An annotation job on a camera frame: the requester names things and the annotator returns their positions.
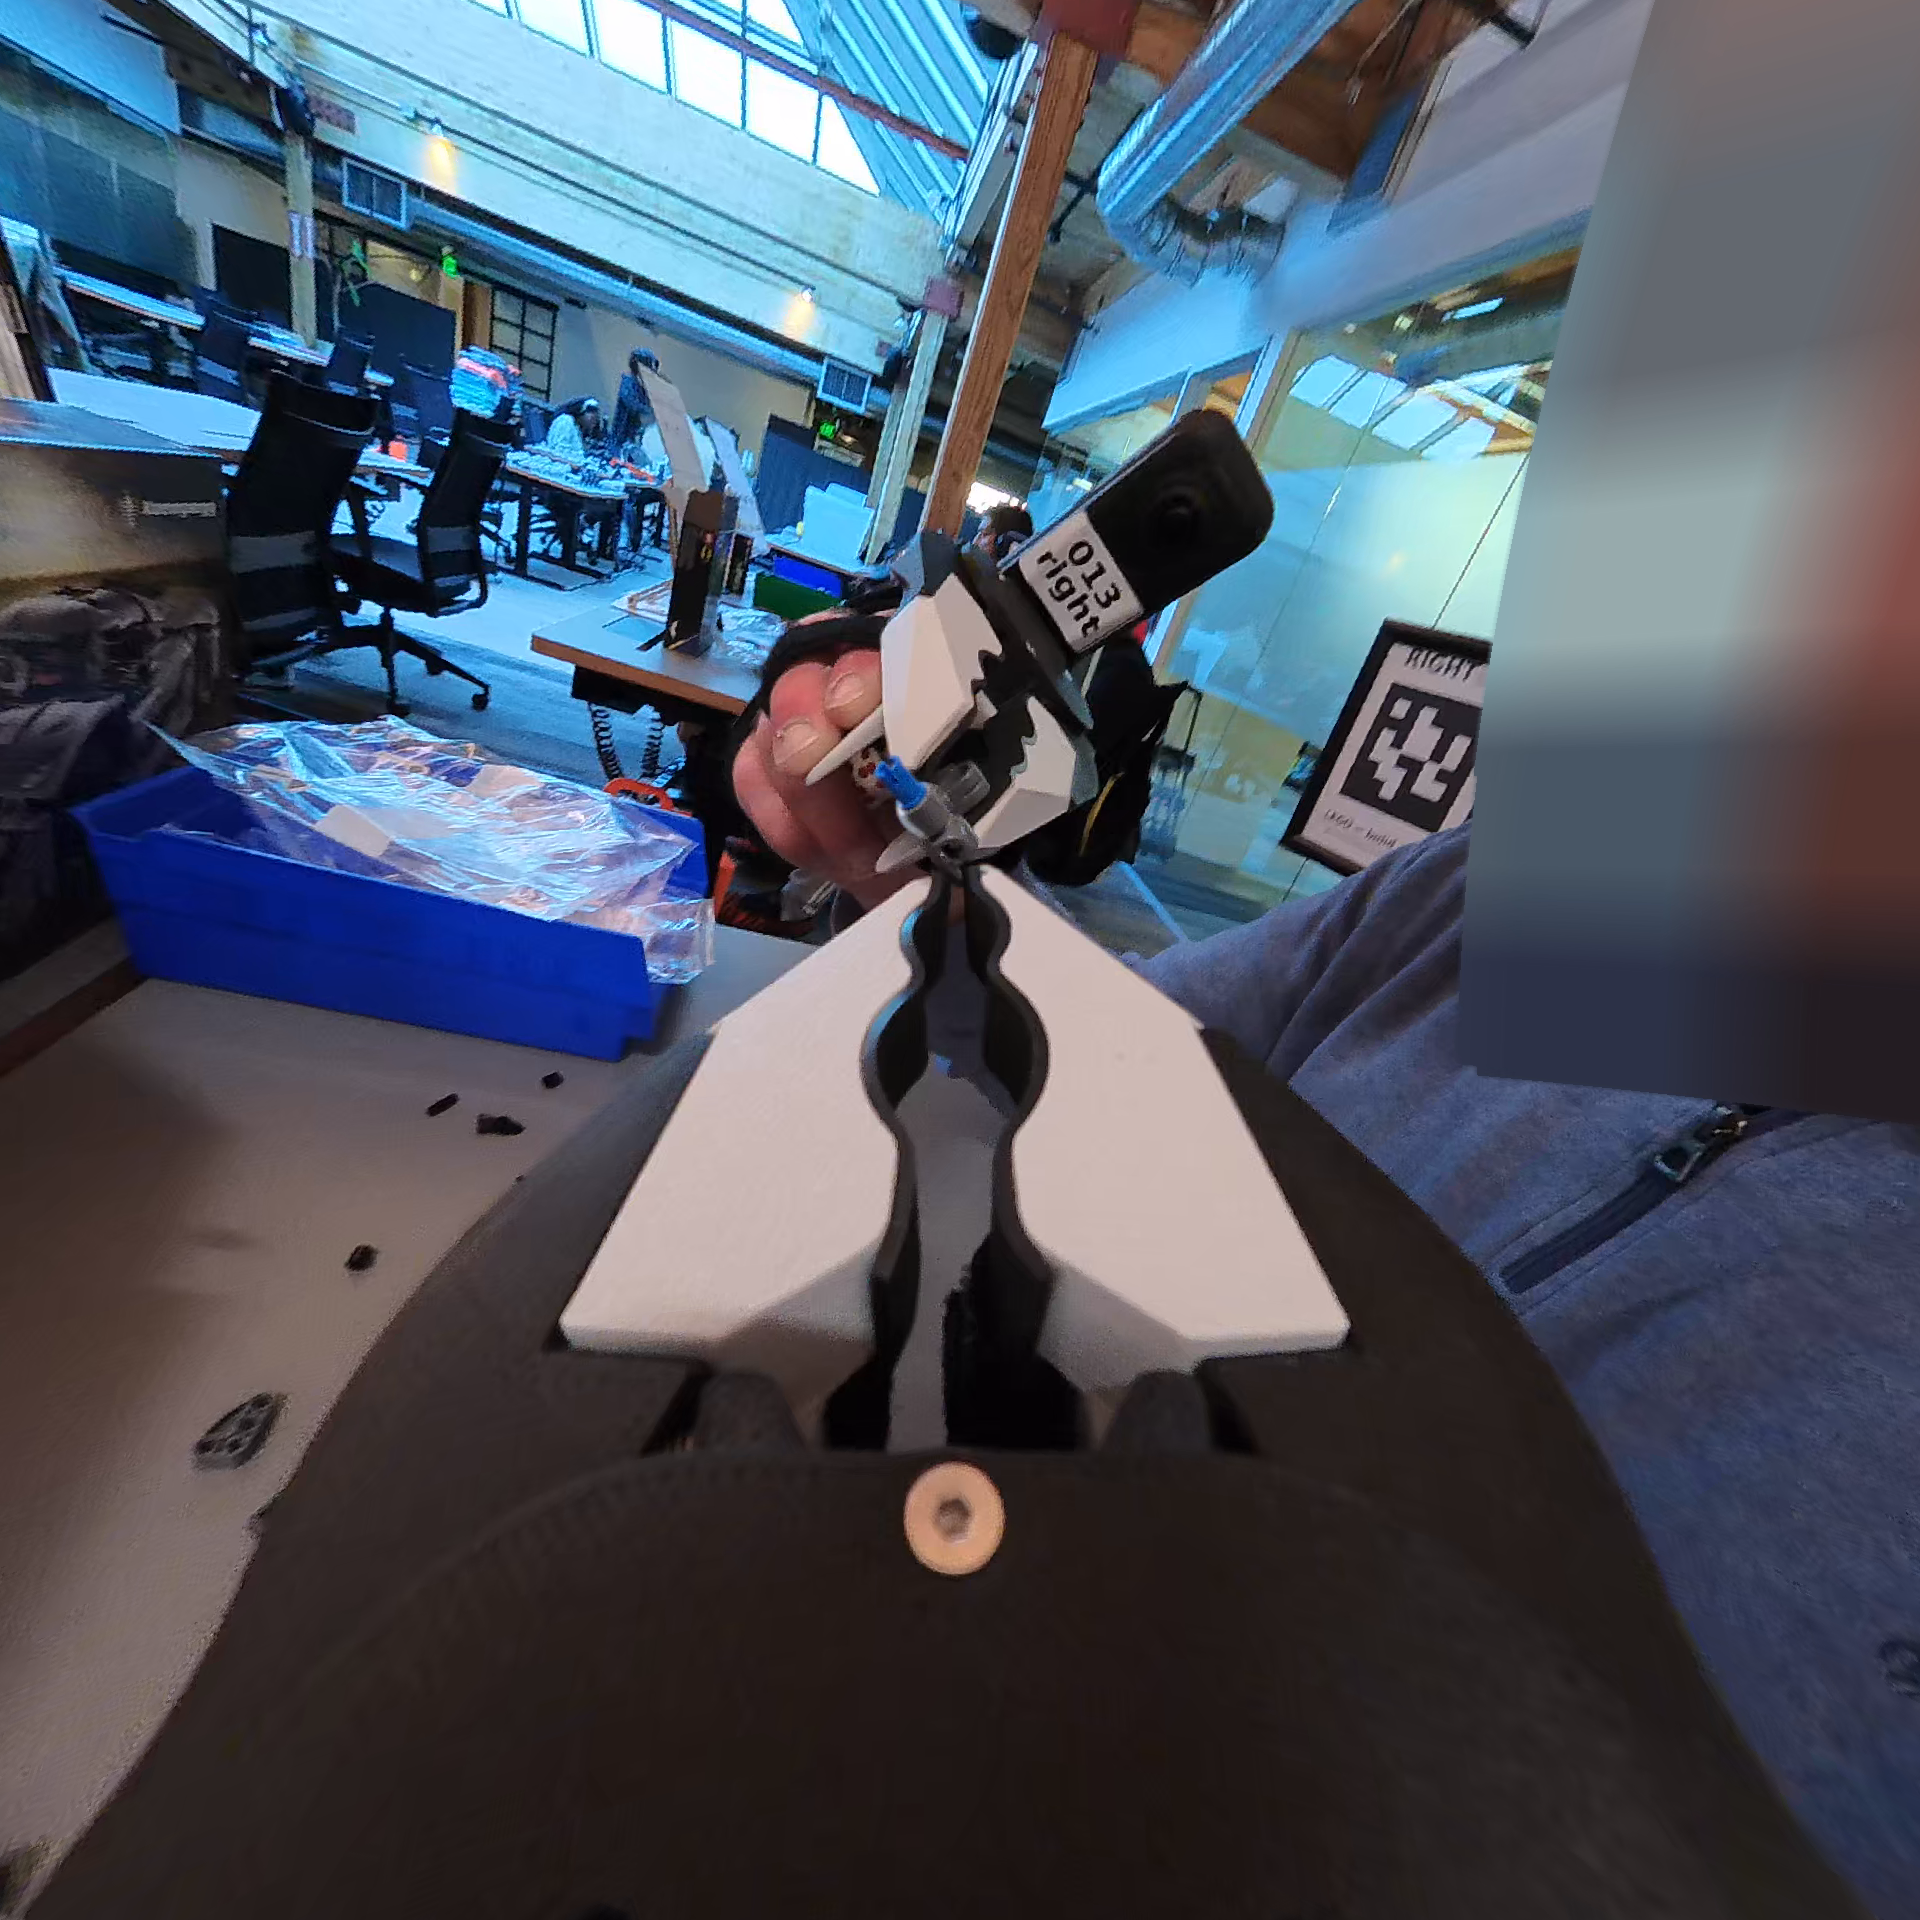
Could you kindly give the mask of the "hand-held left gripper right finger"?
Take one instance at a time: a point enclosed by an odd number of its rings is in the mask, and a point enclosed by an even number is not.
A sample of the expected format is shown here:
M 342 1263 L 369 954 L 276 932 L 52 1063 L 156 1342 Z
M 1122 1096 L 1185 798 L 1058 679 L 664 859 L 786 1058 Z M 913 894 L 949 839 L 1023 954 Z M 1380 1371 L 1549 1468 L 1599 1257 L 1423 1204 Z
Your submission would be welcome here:
M 966 952 L 1011 1117 L 947 1309 L 949 1440 L 1071 1451 L 1142 1378 L 1338 1350 L 1349 1316 L 1202 1024 L 989 868 Z

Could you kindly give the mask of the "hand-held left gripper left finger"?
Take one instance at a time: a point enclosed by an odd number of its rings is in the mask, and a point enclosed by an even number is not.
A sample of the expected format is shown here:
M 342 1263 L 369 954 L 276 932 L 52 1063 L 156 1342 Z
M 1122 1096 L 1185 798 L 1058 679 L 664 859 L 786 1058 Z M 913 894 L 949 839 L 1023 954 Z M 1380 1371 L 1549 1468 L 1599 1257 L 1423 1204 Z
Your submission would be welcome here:
M 924 1234 L 902 1124 L 949 927 L 928 880 L 719 1022 L 559 1317 L 568 1350 L 757 1376 L 883 1451 Z

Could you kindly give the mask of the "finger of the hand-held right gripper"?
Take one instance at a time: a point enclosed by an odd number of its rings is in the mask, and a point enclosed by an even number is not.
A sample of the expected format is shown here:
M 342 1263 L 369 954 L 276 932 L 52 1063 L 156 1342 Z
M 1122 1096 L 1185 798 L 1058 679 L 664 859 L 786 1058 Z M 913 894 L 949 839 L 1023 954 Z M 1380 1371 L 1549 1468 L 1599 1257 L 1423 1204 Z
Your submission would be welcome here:
M 1091 738 L 1061 728 L 1044 703 L 978 703 L 974 725 L 932 771 L 953 756 L 978 756 L 989 771 L 990 798 L 972 823 L 990 856 L 1048 828 L 1096 789 Z
M 928 780 L 952 741 L 974 725 L 982 659 L 998 654 L 995 629 L 965 582 L 902 603 L 881 633 L 875 709 L 828 750 L 807 784 L 826 780 L 865 750 Z

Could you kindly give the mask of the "scattered lego pieces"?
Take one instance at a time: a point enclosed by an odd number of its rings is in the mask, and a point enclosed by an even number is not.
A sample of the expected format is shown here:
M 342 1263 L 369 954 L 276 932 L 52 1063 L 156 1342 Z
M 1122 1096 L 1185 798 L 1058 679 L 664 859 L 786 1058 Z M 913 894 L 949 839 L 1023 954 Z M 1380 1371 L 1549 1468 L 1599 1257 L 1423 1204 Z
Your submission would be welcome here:
M 236 1242 L 191 1271 L 198 1299 L 224 1309 L 219 1415 L 191 1464 L 243 1469 L 313 1428 L 424 1276 L 579 1128 L 590 1093 L 583 1072 L 522 1058 L 459 1089 L 353 1081 L 285 1166 L 253 1155 L 221 1175 Z

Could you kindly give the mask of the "person's right hand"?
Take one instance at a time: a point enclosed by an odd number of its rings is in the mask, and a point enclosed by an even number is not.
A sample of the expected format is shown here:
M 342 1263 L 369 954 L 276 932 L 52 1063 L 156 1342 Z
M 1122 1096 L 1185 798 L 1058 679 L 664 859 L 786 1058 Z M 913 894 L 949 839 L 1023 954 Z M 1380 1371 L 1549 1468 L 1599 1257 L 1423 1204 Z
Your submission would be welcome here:
M 846 764 L 818 784 L 807 777 L 879 704 L 875 646 L 793 659 L 765 690 L 733 756 L 736 801 L 767 848 L 807 878 L 833 882 L 859 910 L 875 910 L 922 876 L 879 870 L 900 825 L 888 825 Z

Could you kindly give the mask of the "small black standing box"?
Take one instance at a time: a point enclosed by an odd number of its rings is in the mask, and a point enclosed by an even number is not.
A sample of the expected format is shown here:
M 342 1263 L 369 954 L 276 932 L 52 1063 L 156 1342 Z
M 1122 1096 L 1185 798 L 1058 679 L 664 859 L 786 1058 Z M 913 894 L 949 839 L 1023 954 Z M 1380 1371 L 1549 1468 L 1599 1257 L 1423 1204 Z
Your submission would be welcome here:
M 674 542 L 674 580 L 659 645 L 703 657 L 721 633 L 736 549 L 736 496 L 727 487 L 686 492 Z

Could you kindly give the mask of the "wooden desk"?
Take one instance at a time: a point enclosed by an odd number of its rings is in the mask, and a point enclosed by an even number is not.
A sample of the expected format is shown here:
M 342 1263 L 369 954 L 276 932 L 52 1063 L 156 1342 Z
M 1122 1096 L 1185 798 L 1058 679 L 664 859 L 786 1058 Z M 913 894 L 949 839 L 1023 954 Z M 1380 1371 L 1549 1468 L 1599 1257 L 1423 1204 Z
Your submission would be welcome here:
M 543 621 L 529 649 L 568 667 L 573 697 L 588 704 L 741 716 L 757 692 L 765 654 L 786 627 L 780 615 L 721 601 L 707 645 L 689 653 L 661 640 L 665 603 L 665 584 L 594 601 L 584 610 Z

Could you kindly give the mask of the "framed tag sign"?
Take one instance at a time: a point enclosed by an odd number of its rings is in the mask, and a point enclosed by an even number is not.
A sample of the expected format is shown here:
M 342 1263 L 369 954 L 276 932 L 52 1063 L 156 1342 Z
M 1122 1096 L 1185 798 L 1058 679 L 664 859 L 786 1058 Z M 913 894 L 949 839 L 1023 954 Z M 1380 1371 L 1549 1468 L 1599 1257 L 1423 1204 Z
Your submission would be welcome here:
M 1336 876 L 1464 825 L 1490 645 L 1384 621 L 1281 848 Z

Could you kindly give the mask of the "blue plastic bin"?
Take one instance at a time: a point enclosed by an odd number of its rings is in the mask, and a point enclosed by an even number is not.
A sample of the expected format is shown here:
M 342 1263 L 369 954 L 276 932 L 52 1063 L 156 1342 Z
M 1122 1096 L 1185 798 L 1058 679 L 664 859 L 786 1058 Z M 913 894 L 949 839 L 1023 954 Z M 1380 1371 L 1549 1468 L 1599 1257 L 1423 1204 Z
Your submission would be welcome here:
M 619 1060 L 681 991 L 643 941 L 318 868 L 208 772 L 178 768 L 72 807 L 149 979 Z

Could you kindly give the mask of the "clear plastic bag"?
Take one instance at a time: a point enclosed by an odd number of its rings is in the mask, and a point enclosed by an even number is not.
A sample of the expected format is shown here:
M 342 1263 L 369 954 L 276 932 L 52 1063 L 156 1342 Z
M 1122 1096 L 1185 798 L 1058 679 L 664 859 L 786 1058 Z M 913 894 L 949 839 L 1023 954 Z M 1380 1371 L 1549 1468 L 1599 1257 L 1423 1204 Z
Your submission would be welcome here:
M 670 986 L 712 963 L 704 844 L 678 815 L 398 717 L 243 722 L 164 745 L 239 807 L 204 839 L 636 938 L 649 976 Z

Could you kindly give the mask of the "black office chair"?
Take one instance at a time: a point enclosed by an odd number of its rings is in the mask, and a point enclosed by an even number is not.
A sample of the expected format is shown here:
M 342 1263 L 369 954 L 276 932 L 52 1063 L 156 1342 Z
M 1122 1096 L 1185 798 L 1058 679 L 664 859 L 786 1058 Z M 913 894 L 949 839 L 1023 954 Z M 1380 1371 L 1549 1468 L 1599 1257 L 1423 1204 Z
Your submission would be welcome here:
M 334 525 L 377 398 L 276 371 L 225 496 L 233 673 L 284 670 L 343 629 Z
M 448 442 L 433 470 L 408 540 L 357 532 L 336 548 L 336 582 L 351 603 L 367 603 L 377 621 L 343 627 L 343 649 L 373 646 L 386 675 L 386 712 L 406 717 L 398 692 L 398 659 L 420 659 L 428 675 L 452 675 L 471 687 L 470 704 L 484 712 L 494 687 L 452 662 L 435 645 L 395 627 L 395 614 L 446 618 L 487 606 L 484 508 L 501 477 L 516 428 L 471 411 L 456 411 Z

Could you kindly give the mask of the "person's grey-blue jacket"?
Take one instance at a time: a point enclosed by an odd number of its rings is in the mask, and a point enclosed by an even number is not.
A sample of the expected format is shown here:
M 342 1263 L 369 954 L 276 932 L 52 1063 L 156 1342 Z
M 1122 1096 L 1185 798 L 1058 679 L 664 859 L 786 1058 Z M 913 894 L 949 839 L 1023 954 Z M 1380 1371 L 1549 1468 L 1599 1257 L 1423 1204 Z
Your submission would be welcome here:
M 1292 1088 L 1554 1361 L 1715 1686 L 1877 1914 L 1915 1914 L 1915 1126 L 1484 1080 L 1435 1024 Z

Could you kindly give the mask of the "printed cardboard box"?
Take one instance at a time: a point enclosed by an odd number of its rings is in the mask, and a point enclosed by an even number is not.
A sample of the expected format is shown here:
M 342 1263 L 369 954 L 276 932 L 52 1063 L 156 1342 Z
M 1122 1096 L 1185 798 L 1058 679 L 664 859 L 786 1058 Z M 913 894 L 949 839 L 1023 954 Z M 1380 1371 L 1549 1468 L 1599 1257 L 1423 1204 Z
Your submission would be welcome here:
M 2 401 L 2 976 L 99 923 L 81 805 L 228 704 L 225 466 L 81 405 Z

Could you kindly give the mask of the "wooden post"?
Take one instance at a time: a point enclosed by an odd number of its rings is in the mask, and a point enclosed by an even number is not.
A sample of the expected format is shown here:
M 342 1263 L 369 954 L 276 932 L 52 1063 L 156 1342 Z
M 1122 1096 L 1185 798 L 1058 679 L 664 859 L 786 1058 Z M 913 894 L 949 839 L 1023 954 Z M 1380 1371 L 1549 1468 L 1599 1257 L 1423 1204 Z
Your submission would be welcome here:
M 990 437 L 1025 307 L 1046 252 L 1076 132 L 1092 95 L 1097 52 L 1053 32 L 1044 48 L 1040 95 L 1025 123 L 1011 195 L 1004 205 L 970 345 L 952 396 L 924 498 L 924 529 L 956 538 Z

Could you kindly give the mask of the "silver ventilation duct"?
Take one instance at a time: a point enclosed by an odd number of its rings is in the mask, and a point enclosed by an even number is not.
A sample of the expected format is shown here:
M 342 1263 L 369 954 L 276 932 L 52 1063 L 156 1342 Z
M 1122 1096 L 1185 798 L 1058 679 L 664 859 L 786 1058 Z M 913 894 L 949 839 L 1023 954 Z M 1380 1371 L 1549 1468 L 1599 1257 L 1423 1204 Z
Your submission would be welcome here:
M 1227 6 L 1096 181 L 1096 210 L 1139 268 L 1199 284 L 1262 278 L 1289 215 L 1257 212 L 1270 184 L 1336 198 L 1396 113 L 1417 107 L 1476 35 L 1464 6 Z

